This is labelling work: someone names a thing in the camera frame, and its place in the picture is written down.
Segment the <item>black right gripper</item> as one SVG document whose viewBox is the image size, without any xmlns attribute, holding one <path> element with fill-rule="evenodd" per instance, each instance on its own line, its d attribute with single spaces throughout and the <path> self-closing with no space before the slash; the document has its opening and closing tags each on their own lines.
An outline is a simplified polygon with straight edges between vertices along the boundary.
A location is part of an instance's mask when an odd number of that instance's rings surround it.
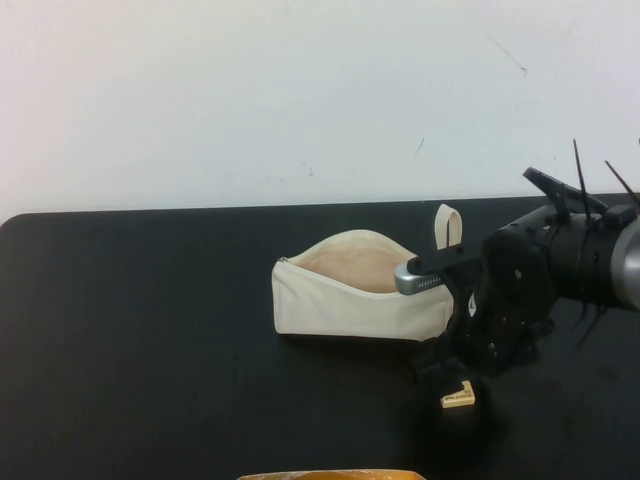
<svg viewBox="0 0 640 480">
<path fill-rule="evenodd" d="M 484 398 L 497 402 L 504 371 L 535 357 L 535 341 L 549 331 L 556 302 L 547 217 L 524 215 L 489 235 L 477 258 L 447 267 L 454 298 L 447 341 L 455 356 L 430 349 L 414 358 L 417 383 L 435 399 L 464 389 L 466 367 Z"/>
</svg>

